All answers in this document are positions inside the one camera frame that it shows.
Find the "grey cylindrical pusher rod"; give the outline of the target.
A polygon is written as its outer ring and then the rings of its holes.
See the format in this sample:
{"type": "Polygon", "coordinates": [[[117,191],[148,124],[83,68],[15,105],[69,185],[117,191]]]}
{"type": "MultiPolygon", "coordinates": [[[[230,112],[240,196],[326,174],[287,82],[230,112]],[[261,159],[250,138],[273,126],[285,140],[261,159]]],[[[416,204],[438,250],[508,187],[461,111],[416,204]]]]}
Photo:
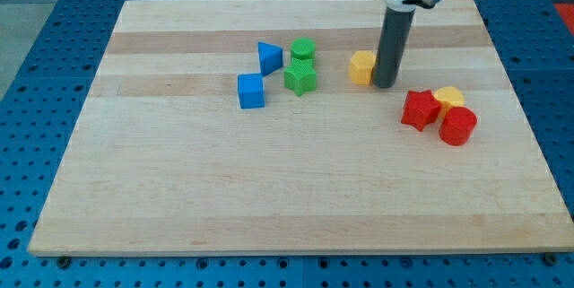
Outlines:
{"type": "Polygon", "coordinates": [[[379,88],[390,88],[396,83],[413,15],[414,11],[385,11],[372,75],[372,82],[379,88]]]}

